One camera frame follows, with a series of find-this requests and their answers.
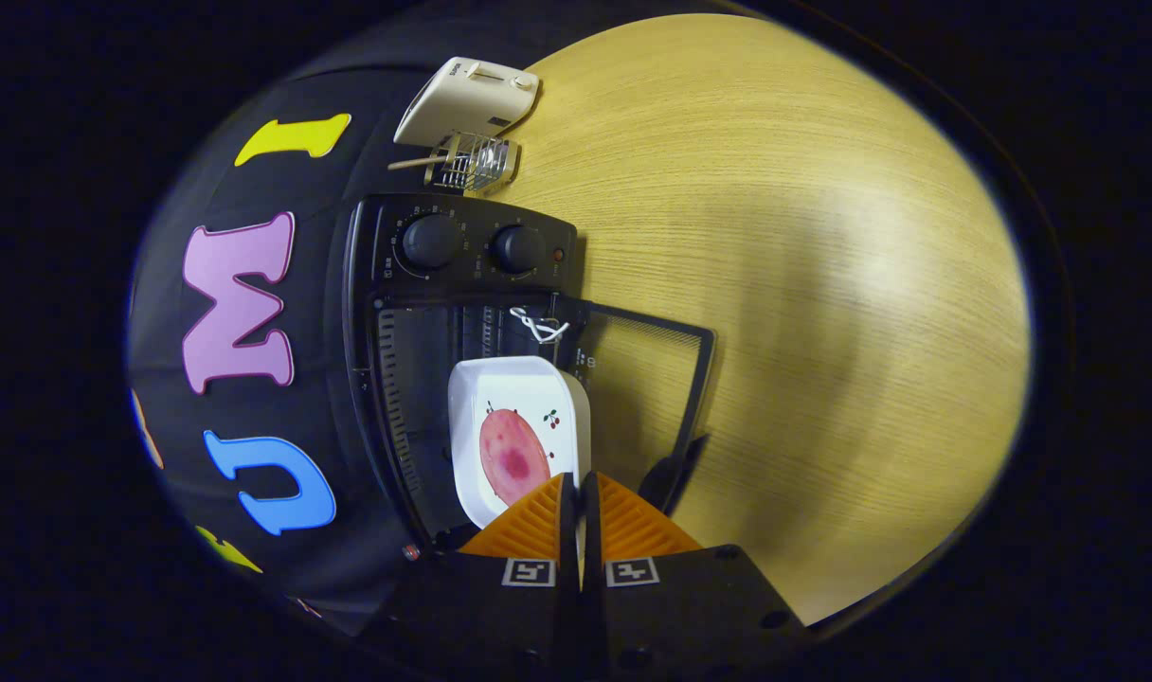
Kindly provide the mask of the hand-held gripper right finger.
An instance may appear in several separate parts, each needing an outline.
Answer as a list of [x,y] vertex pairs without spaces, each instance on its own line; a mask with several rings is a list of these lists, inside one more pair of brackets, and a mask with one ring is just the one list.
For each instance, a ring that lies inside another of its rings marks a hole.
[[702,547],[611,476],[582,483],[589,681],[752,681],[809,647],[801,619],[735,544]]

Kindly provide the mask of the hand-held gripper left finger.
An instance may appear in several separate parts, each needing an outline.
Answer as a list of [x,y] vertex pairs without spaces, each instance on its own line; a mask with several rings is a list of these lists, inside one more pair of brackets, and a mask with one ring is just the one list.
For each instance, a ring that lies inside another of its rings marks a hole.
[[561,473],[458,551],[408,566],[377,652],[429,681],[567,681],[579,601],[577,492]]

